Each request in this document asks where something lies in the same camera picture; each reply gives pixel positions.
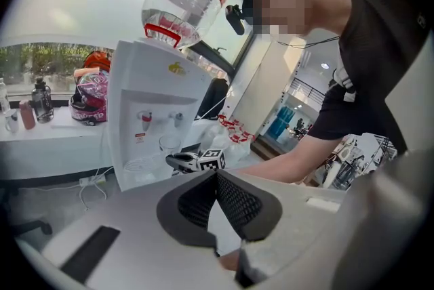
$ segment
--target yellow logo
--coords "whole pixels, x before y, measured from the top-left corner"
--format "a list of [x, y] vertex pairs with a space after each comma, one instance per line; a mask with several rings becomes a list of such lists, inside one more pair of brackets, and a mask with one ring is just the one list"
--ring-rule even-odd
[[174, 64], [169, 65], [169, 71], [173, 72], [175, 75], [178, 76], [185, 76], [185, 69], [183, 69], [179, 62], [175, 62]]

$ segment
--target helmet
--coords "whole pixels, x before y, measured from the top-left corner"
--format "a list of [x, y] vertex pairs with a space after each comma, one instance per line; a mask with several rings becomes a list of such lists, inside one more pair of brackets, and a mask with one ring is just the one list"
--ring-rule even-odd
[[93, 51], [83, 65], [84, 68], [98, 67], [98, 72], [85, 73], [76, 80], [75, 94], [69, 100], [72, 118], [84, 125], [96, 125], [107, 121], [107, 85], [109, 83], [110, 60], [103, 51]]

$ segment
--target red bottle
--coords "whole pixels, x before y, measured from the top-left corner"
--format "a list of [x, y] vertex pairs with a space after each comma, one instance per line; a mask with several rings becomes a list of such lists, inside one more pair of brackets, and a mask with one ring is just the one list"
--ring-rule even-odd
[[36, 121], [35, 117], [33, 116], [33, 109], [28, 100], [20, 101], [20, 112], [22, 123], [24, 124], [26, 130], [34, 128], [36, 125]]

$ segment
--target black t-shirt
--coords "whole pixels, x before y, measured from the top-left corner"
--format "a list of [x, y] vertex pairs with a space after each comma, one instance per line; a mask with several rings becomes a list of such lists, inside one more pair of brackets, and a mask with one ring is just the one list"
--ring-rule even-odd
[[339, 47], [355, 99], [345, 102], [349, 91], [332, 86], [309, 135], [333, 140], [348, 133], [376, 133], [389, 137], [401, 153], [406, 144], [384, 99], [417, 57], [428, 26], [415, 0], [351, 2]]

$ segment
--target black bottle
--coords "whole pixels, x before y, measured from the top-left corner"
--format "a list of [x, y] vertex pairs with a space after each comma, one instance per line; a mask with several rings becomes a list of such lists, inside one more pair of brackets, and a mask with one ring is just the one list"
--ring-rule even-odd
[[52, 90], [45, 84], [42, 77], [36, 78], [35, 88], [32, 90], [33, 108], [39, 123], [47, 123], [53, 119]]

